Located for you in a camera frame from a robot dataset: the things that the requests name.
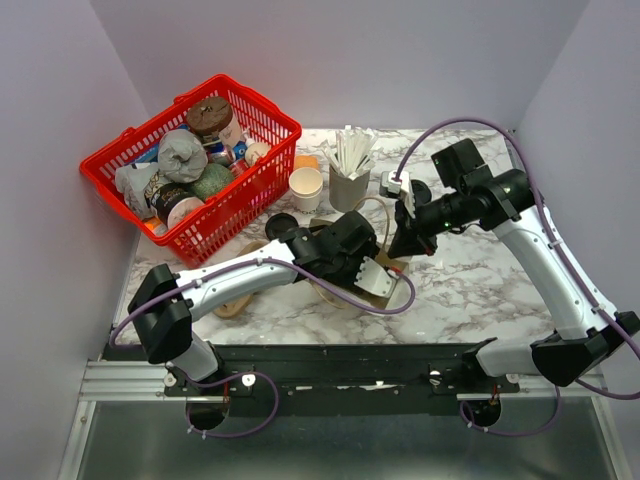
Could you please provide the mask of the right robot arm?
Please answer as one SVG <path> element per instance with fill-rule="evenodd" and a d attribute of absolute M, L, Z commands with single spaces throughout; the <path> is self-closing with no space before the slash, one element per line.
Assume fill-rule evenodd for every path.
<path fill-rule="evenodd" d="M 507 374 L 541 375 L 565 387 L 638 333 L 638 315 L 620 311 L 563 249 L 523 171 L 493 175 L 469 139 L 433 154 L 432 161 L 442 184 L 452 190 L 437 200 L 407 172 L 381 176 L 381 195 L 396 201 L 389 257 L 432 255 L 438 235 L 477 222 L 514 255 L 554 322 L 553 333 L 544 339 L 488 340 L 468 351 L 459 370 L 467 389 L 483 391 Z"/>

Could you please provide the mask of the brown paper bag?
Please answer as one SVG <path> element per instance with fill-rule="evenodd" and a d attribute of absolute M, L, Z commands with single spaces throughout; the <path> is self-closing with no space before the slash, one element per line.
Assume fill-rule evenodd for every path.
<path fill-rule="evenodd" d="M 377 202 L 380 206 L 381 206 L 381 210 L 382 212 L 385 214 L 386 216 L 386 220 L 385 220 L 385 229 L 384 229 L 384 238 L 381 242 L 378 242 L 377 245 L 380 248 L 379 253 L 377 254 L 377 256 L 375 257 L 375 261 L 385 267 L 394 267 L 399 269 L 401 272 L 404 272 L 408 266 L 408 263 L 406 261 L 401 261 L 401 260 L 392 260 L 388 257 L 387 255 L 387 249 L 390 246 L 390 230 L 391 230 L 391 214 L 390 214 L 390 210 L 389 208 L 386 206 L 385 202 L 376 196 L 365 196 L 362 197 L 360 200 L 358 200 L 356 202 L 356 205 L 354 206 L 354 209 L 357 210 L 360 207 L 362 207 L 364 205 L 364 203 L 366 201 L 375 201 Z M 338 298 L 335 294 L 331 293 L 329 290 L 327 290 L 324 287 L 321 287 L 319 285 L 317 285 L 314 282 L 308 281 L 308 283 L 313 287 L 313 289 L 316 291 L 316 293 L 329 305 L 331 305 L 332 307 L 336 308 L 336 309 L 346 309 L 347 307 L 350 307 L 350 304 L 340 298 Z M 374 308 L 377 309 L 384 309 L 386 310 L 389 302 L 391 301 L 391 298 L 385 298 L 385 297 L 376 297 L 373 294 L 370 293 L 363 293 L 363 294 L 359 294 L 357 295 L 357 300 L 359 301 L 363 301 L 363 302 L 368 302 L 371 306 L 373 306 Z"/>

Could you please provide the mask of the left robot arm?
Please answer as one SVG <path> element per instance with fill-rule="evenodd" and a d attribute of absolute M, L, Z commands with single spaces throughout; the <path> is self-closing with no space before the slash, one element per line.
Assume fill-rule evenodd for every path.
<path fill-rule="evenodd" d="M 187 374 L 201 395 L 214 393 L 222 380 L 213 348 L 192 332 L 192 324 L 216 308 L 304 278 L 354 294 L 387 297 L 392 281 L 375 257 L 373 227 L 349 211 L 332 224 L 292 227 L 266 245 L 233 260 L 174 273 L 166 264 L 142 280 L 128 312 L 147 361 L 171 362 Z"/>

